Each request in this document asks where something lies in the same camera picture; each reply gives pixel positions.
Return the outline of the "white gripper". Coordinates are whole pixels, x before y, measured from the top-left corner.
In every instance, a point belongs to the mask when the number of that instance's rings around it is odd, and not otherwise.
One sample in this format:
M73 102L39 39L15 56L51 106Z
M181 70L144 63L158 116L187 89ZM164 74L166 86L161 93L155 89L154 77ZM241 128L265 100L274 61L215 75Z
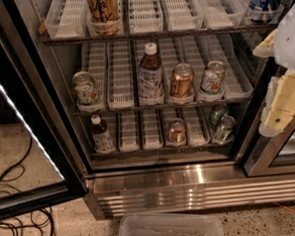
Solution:
M255 46L252 53L263 59L274 56L277 64L292 68L281 77L273 76L268 83L259 134L271 138L282 133L295 116L295 3L277 29Z

